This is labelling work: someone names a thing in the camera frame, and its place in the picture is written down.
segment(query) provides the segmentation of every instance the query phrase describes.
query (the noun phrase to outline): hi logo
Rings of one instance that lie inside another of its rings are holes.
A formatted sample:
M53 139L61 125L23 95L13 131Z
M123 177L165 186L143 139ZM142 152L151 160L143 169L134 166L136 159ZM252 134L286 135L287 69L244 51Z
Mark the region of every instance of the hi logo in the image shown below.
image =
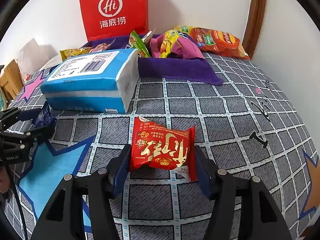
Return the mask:
M99 12L105 17L113 17L122 9L122 0L100 0Z

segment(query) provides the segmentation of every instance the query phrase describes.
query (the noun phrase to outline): green snack package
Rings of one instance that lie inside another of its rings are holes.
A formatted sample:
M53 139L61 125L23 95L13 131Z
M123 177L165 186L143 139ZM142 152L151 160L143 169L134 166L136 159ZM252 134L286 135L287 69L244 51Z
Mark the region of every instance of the green snack package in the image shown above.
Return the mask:
M132 31L129 37L129 44L126 49L136 48L138 49L138 57L151 57L146 46L142 42L142 39L137 35L135 31Z

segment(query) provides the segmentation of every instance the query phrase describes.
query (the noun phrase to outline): tissue pack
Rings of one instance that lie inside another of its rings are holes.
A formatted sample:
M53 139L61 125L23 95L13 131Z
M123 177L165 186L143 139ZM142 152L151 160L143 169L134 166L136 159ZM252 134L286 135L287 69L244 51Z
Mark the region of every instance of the tissue pack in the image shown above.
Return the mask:
M53 109L126 113L138 78L137 49L108 50L65 60L40 89Z

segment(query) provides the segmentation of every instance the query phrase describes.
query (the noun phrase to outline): red paper bag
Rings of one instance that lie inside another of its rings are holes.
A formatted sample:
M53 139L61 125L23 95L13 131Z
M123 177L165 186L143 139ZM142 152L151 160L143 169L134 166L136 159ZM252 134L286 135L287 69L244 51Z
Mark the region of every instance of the red paper bag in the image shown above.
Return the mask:
M148 32L148 0L80 0L88 41Z

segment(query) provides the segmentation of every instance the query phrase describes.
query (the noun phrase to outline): gray checkered fabric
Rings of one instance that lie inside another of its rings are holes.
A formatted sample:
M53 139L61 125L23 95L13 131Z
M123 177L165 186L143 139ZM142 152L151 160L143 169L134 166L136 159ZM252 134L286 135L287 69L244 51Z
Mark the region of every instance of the gray checkered fabric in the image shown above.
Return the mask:
M78 172L78 176L86 176L106 166L124 144L131 143L136 116L169 129L186 130L195 125L196 145L219 168L237 177L257 175L263 180L296 239L314 214L298 220L311 184L302 150L317 158L305 125L281 89L252 62L210 53L204 56L224 80L222 86L140 78L127 114L52 110L58 122L49 141L59 150L96 135ZM36 89L28 103L14 101L11 106L32 109L42 107L44 101ZM29 127L30 122L18 122L10 131L21 133ZM29 165L12 166L16 180ZM21 193L19 196L31 235L36 220L30 203ZM197 182L148 167L131 172L123 194L110 203L123 240L202 239L214 206L202 195ZM237 197L230 239L237 238L240 213L241 198ZM12 196L5 214L22 236ZM93 236L86 233L86 238Z

